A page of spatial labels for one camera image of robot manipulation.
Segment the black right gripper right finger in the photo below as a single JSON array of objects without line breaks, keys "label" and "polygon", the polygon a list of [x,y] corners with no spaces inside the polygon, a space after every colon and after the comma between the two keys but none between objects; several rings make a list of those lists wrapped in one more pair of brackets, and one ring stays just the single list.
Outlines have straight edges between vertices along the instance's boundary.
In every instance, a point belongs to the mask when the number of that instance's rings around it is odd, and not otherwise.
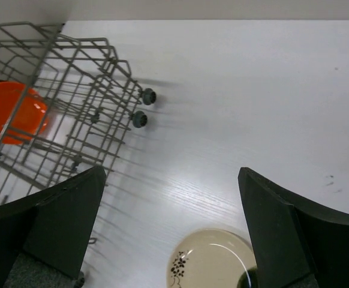
[{"label": "black right gripper right finger", "polygon": [[349,214],[248,167],[238,184],[256,261],[238,287],[349,287]]}]

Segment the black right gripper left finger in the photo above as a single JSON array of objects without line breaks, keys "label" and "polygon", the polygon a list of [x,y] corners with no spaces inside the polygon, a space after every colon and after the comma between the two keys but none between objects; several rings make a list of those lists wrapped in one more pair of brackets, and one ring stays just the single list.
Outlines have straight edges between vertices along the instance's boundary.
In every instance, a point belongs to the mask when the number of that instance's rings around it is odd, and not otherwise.
[{"label": "black right gripper left finger", "polygon": [[83,287],[102,167],[0,206],[0,287]]}]

